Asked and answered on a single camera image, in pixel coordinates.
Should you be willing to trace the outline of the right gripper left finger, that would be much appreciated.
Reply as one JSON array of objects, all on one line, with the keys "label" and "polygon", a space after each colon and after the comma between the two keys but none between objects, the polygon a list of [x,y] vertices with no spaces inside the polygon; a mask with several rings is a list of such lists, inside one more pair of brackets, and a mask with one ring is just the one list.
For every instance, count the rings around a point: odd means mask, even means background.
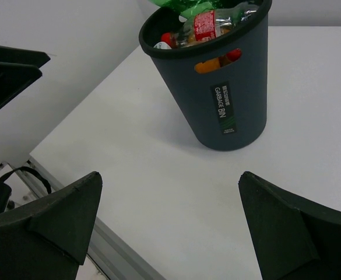
[{"label": "right gripper left finger", "polygon": [[103,180],[93,171],[0,213],[0,279],[75,279],[84,264]]}]

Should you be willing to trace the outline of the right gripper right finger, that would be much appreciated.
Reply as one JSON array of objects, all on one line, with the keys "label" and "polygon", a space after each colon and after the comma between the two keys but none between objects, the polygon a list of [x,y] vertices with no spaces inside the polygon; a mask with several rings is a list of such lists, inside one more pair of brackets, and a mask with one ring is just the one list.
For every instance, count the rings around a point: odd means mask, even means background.
[{"label": "right gripper right finger", "polygon": [[341,212],[249,171],[238,182],[263,279],[341,279]]}]

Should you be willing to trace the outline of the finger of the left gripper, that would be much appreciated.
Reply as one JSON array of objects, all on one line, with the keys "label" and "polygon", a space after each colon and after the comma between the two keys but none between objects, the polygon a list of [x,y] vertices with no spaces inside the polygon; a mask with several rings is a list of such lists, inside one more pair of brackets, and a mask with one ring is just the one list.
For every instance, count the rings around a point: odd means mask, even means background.
[{"label": "finger of the left gripper", "polygon": [[0,62],[33,65],[40,68],[50,60],[51,58],[45,52],[0,45]]},{"label": "finger of the left gripper", "polygon": [[34,65],[0,62],[0,109],[40,77]]}]

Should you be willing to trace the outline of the green plastic bottle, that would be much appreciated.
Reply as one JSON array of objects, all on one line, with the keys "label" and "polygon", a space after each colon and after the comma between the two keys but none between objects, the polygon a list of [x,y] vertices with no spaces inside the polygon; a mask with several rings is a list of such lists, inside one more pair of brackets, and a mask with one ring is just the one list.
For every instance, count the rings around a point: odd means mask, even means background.
[{"label": "green plastic bottle", "polygon": [[186,19],[202,12],[231,8],[239,3],[239,1],[224,0],[152,0],[150,2],[161,8],[169,8]]}]

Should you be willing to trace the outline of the orange bottle barcode label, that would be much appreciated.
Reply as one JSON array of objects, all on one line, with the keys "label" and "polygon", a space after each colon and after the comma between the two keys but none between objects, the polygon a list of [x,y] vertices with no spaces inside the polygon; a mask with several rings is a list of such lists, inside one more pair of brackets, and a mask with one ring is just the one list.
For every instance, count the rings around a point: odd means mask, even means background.
[{"label": "orange bottle barcode label", "polygon": [[219,58],[213,58],[195,65],[195,71],[199,74],[206,74],[220,69]]}]

